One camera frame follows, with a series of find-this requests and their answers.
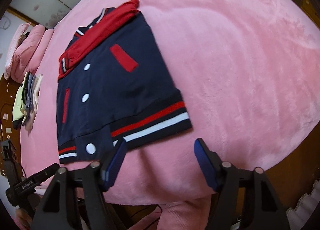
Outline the navy red varsity jacket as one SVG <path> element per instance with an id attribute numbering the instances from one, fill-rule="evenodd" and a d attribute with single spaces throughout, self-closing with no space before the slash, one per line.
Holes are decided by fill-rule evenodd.
<path id="1" fill-rule="evenodd" d="M 78 28 L 59 58 L 57 147 L 61 164 L 102 158 L 192 127 L 139 0 L 105 8 Z"/>

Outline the folded pink quilt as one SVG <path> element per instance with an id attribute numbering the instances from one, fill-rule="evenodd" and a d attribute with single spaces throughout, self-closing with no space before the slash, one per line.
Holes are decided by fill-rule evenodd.
<path id="1" fill-rule="evenodd" d="M 14 81 L 22 83 L 26 73 L 30 72 L 33 75 L 36 73 L 53 33 L 53 29 L 36 25 L 29 33 L 23 34 L 22 42 L 13 55 L 10 77 Z"/>

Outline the pink white pillow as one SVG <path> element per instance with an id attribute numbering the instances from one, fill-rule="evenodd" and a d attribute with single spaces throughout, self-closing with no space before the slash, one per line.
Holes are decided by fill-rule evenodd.
<path id="1" fill-rule="evenodd" d="M 21 25 L 19 25 L 10 42 L 5 62 L 5 70 L 3 73 L 3 76 L 6 80 L 8 80 L 10 77 L 14 52 L 22 42 L 23 34 L 26 32 L 30 25 L 31 23 L 22 23 Z"/>

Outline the dark wooden headboard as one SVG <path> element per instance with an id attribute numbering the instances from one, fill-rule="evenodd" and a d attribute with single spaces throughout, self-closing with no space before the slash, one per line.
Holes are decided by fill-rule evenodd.
<path id="1" fill-rule="evenodd" d="M 20 84 L 1 76 L 0 108 L 1 108 L 1 142 L 11 140 L 15 147 L 16 161 L 21 164 L 20 129 L 15 130 L 12 124 L 12 110 L 16 93 Z"/>

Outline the pink plush bed blanket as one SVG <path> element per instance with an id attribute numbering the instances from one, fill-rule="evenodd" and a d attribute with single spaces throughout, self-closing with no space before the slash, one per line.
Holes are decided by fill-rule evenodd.
<path id="1" fill-rule="evenodd" d="M 38 69 L 39 111 L 21 131 L 27 175 L 58 161 L 58 59 L 74 32 L 105 7 L 82 0 L 55 28 Z M 194 155 L 210 150 L 243 169 L 269 169 L 319 122 L 319 29 L 291 0 L 140 0 L 193 129 L 129 151 L 105 200 L 149 205 L 212 193 Z"/>

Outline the stack of folded clothes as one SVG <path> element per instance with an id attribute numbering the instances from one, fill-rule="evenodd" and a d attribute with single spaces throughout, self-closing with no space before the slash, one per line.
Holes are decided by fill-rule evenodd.
<path id="1" fill-rule="evenodd" d="M 39 109 L 40 87 L 43 74 L 25 74 L 21 86 L 18 88 L 12 109 L 12 125 L 15 130 L 24 127 L 27 133 L 33 129 L 35 117 Z"/>

